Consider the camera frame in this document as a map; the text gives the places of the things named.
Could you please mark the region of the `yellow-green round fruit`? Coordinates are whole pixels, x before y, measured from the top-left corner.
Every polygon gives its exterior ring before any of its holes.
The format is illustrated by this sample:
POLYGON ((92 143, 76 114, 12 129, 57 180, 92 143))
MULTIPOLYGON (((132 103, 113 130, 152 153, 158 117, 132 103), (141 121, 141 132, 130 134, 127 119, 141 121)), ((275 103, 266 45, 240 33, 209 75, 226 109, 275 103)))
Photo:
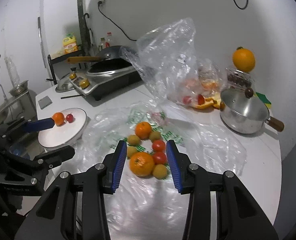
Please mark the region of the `yellow-green round fruit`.
POLYGON ((154 169, 152 171, 152 175, 156 179, 165 179, 168 175, 168 169, 165 165, 157 164, 154 166, 154 169))

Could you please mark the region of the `red tomato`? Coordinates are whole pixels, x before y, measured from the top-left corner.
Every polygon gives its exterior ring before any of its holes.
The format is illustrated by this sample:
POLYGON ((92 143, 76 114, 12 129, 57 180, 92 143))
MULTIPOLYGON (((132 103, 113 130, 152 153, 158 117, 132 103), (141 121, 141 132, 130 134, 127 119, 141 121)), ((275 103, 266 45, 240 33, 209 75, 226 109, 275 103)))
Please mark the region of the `red tomato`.
POLYGON ((185 96, 185 97, 183 97, 182 102, 183 102, 184 105, 191 104, 191 102, 192 102, 191 96, 185 96))
POLYGON ((165 153, 163 152, 155 152, 153 155, 153 161, 154 163, 157 165, 157 164, 166 164, 167 163, 167 157, 165 155, 165 153))
POLYGON ((152 149, 154 152, 164 152, 166 148, 166 144, 162 140, 155 140, 152 143, 152 149))

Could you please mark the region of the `large orange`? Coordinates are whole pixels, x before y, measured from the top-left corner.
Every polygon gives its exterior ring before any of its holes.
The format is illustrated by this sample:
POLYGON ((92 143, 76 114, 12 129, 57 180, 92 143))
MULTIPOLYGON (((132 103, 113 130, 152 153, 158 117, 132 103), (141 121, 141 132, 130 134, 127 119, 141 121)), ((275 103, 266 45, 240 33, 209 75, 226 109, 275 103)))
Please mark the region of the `large orange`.
POLYGON ((129 168, 138 177, 147 177, 155 166, 152 155, 146 152, 137 152, 130 158, 129 168))

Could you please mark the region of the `box of dark fruits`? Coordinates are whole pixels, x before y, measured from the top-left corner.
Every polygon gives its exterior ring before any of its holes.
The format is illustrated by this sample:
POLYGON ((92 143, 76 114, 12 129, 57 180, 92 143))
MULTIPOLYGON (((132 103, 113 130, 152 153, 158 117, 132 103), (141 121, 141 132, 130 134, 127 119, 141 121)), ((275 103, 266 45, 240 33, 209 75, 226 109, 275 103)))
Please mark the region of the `box of dark fruits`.
POLYGON ((251 88, 255 90, 255 82, 250 74, 242 72, 233 66, 226 68, 227 85, 230 88, 245 90, 251 88))

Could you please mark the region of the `small orange on plate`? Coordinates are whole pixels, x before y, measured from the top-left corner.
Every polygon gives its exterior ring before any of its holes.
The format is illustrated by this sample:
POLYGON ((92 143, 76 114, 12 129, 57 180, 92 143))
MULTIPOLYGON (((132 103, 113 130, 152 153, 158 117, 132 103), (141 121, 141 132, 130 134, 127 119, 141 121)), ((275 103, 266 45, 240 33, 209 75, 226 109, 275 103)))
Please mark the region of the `small orange on plate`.
POLYGON ((65 123, 64 114, 61 112, 56 112, 52 117, 56 126, 62 126, 65 123))

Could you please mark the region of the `grey small card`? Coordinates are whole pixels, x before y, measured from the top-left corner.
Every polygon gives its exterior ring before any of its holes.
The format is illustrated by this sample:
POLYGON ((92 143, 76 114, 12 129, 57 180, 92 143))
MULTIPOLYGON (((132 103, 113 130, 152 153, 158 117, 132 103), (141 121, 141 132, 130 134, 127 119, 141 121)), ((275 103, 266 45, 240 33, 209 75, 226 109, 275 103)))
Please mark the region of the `grey small card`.
POLYGON ((38 104, 40 109, 45 109, 46 107, 50 106, 52 104, 52 100, 49 98, 49 96, 45 96, 38 100, 38 104))

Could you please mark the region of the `steel sink stand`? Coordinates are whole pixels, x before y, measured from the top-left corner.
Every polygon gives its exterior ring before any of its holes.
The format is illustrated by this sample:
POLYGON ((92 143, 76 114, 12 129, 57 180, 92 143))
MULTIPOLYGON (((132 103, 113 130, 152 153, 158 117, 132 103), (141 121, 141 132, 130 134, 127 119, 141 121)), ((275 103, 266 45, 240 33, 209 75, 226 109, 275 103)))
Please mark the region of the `steel sink stand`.
POLYGON ((35 119, 36 116, 36 106, 29 90, 6 99, 0 105, 0 124, 18 118, 35 119))

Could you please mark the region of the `white round plate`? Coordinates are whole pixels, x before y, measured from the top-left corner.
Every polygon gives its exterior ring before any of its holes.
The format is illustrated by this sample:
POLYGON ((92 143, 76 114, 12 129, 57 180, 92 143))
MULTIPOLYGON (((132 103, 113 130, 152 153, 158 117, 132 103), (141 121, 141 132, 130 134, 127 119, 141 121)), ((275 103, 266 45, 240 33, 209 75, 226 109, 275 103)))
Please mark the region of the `white round plate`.
POLYGON ((61 126, 54 125, 53 128, 40 131, 38 133, 38 142, 44 148, 59 148, 71 145, 81 137, 86 127, 88 116, 83 109, 68 108, 62 111, 64 116, 71 114, 74 120, 69 123, 65 121, 61 126))

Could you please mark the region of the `cherry tomato on plate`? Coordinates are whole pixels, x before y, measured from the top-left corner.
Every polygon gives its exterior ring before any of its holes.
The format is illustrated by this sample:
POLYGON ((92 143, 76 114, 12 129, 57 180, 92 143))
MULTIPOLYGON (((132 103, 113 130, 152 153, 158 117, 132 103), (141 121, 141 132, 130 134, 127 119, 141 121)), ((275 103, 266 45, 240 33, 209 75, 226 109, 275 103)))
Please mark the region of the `cherry tomato on plate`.
POLYGON ((74 121, 74 116, 72 115, 72 113, 66 115, 66 121, 70 124, 74 121))

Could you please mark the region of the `black chopstick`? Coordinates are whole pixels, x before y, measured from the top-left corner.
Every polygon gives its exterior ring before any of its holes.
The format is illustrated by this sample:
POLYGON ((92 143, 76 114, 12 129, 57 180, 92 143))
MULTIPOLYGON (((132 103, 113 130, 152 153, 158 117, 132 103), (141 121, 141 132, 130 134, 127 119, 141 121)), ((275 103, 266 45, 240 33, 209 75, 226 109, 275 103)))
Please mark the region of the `black chopstick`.
POLYGON ((60 97, 60 99, 76 98, 76 97, 80 97, 80 96, 83 97, 83 95, 77 94, 77 95, 63 96, 63 97, 60 97))

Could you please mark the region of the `steel bowl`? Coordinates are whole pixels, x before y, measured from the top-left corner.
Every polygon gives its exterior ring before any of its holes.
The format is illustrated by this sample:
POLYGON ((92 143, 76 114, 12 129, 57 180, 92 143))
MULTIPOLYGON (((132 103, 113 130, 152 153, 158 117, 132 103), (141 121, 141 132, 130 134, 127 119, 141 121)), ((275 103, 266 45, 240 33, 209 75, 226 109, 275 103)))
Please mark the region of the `steel bowl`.
POLYGON ((9 91, 12 96, 19 96, 28 90, 28 80, 21 82, 18 85, 15 85, 13 89, 9 91))

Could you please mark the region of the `medium orange on bag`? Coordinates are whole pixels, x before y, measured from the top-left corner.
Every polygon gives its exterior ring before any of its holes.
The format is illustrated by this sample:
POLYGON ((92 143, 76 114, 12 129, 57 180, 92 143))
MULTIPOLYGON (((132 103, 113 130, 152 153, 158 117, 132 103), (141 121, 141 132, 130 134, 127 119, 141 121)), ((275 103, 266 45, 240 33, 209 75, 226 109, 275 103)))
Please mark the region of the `medium orange on bag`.
POLYGON ((148 122, 140 122, 135 127, 135 135, 138 136, 141 140, 146 140, 149 138, 150 133, 152 132, 152 127, 148 122))

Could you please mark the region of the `printed flat plastic bag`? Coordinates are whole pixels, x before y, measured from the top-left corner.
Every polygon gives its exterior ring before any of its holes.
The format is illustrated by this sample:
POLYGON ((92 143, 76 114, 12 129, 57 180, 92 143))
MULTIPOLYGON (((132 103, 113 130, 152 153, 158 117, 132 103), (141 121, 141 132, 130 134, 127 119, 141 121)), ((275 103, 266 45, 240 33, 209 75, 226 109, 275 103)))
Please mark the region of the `printed flat plastic bag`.
MULTIPOLYGON (((129 142, 141 122, 149 123, 163 141, 173 140, 180 152, 207 171, 243 171, 247 153, 232 133, 220 125, 195 121, 186 109, 169 102, 138 102, 93 115, 75 148, 73 170, 84 172, 103 161, 119 141, 129 142)), ((153 165, 155 176, 133 172, 130 163, 127 157, 119 188, 105 197, 111 238, 181 239, 189 196, 175 189, 170 165, 153 165)))

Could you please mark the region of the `glass pot lid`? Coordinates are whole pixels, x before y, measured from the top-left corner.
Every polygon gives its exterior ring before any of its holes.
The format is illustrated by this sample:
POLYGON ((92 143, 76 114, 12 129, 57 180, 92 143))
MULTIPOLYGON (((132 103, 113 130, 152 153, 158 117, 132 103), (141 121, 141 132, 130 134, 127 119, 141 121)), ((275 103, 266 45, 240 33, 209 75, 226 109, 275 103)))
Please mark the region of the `glass pot lid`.
POLYGON ((57 93, 63 93, 63 92, 68 92, 71 90, 74 90, 74 86, 70 83, 70 74, 75 73, 77 70, 76 67, 72 67, 70 69, 70 72, 64 75, 63 77, 60 78, 60 80, 57 83, 57 87, 55 88, 55 92, 57 93))

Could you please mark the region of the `red tomato in bag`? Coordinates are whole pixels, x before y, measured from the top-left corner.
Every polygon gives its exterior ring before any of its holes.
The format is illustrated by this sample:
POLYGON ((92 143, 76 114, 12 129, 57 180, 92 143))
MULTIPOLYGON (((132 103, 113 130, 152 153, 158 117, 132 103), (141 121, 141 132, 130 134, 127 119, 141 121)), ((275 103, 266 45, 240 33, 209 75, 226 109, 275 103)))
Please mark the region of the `red tomato in bag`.
POLYGON ((185 97, 183 97, 182 102, 183 102, 184 105, 191 104, 191 102, 192 102, 191 96, 185 96, 185 97))

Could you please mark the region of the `orange peel pile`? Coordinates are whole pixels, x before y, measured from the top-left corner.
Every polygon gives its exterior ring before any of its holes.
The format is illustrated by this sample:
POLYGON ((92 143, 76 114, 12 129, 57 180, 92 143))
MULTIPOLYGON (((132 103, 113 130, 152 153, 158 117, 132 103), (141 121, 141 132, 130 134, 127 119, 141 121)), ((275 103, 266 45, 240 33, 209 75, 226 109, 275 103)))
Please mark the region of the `orange peel pile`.
POLYGON ((201 94, 198 94, 197 101, 192 103, 192 107, 196 109, 208 109, 209 107, 214 107, 215 109, 220 109, 221 107, 221 97, 220 93, 216 93, 211 97, 206 98, 201 94))

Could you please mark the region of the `induction cooker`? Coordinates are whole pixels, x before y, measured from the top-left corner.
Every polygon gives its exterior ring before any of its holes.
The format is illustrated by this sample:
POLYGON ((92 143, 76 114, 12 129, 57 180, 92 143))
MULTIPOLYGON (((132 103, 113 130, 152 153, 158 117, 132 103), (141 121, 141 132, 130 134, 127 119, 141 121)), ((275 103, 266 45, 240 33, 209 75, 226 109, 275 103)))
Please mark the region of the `induction cooker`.
POLYGON ((99 61, 86 70, 69 74, 69 82, 75 90, 84 97, 92 96, 96 101, 140 80, 134 66, 121 58, 99 61))

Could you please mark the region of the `steel pot with lid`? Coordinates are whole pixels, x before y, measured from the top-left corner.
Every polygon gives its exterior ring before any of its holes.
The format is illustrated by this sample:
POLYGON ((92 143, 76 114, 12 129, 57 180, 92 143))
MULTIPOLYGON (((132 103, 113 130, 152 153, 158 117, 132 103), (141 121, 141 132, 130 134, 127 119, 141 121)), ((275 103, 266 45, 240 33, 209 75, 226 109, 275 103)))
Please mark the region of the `steel pot with lid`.
POLYGON ((264 124, 278 132, 284 130, 284 123, 272 117, 258 97, 248 98, 243 90, 233 88, 222 90, 220 97, 220 117, 234 132, 255 134, 264 124))

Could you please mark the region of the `yellow oil bottle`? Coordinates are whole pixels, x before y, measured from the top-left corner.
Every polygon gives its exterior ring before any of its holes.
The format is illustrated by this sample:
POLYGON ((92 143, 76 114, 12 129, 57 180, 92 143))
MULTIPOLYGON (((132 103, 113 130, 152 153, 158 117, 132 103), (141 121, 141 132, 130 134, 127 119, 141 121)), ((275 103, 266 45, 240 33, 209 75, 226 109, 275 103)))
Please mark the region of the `yellow oil bottle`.
POLYGON ((77 41, 76 41, 76 37, 73 33, 71 34, 67 34, 63 41, 63 51, 64 54, 69 54, 75 51, 78 51, 78 45, 77 45, 77 41))

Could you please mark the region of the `clear condiment bottle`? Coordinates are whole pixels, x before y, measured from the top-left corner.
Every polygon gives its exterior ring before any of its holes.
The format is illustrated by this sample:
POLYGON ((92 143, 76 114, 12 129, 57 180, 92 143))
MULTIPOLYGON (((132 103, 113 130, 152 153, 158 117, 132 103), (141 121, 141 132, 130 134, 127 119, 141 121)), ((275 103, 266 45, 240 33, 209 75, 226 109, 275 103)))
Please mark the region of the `clear condiment bottle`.
POLYGON ((104 37, 100 38, 100 43, 98 45, 98 51, 102 51, 106 48, 106 40, 104 37))

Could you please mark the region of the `green yellow sponge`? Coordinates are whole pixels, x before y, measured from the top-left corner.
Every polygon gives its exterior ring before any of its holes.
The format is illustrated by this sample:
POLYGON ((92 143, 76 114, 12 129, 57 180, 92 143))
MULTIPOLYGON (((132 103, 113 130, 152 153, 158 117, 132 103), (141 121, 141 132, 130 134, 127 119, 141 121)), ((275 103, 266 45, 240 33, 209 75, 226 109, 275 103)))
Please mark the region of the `green yellow sponge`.
POLYGON ((265 94, 256 92, 255 95, 266 105, 268 109, 271 109, 272 103, 268 100, 265 94))

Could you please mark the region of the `clear crumpled plastic bag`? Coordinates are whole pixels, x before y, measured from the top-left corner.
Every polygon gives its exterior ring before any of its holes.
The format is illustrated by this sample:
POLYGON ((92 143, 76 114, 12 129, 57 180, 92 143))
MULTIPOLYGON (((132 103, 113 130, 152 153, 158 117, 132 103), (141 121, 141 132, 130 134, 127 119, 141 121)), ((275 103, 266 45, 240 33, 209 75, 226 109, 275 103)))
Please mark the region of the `clear crumpled plastic bag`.
POLYGON ((216 64, 199 57, 195 34, 194 22, 187 17, 146 33, 135 48, 122 48, 120 56, 134 66, 156 100, 193 108, 198 94, 211 97, 224 85, 216 64), (183 104, 185 96, 191 96, 191 104, 183 104))

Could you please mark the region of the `red cap sauce bottle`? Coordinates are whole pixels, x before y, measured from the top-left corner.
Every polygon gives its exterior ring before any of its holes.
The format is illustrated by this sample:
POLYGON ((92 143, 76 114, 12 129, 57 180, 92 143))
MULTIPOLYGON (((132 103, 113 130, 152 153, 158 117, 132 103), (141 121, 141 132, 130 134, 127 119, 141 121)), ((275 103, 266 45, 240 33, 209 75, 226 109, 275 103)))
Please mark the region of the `red cap sauce bottle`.
POLYGON ((112 33, 108 32, 107 37, 106 37, 105 47, 106 48, 111 47, 111 46, 113 46, 113 43, 114 42, 113 42, 112 33))

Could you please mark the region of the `orange on rack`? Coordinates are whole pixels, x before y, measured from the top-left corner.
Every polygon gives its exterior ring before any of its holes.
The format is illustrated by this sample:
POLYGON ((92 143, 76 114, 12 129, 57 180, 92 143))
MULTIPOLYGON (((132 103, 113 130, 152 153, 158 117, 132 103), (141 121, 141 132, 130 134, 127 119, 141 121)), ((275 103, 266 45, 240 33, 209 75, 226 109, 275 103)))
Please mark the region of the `orange on rack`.
POLYGON ((255 68, 255 56, 254 54, 243 47, 238 47, 232 55, 232 61, 234 66, 242 72, 248 73, 255 68))

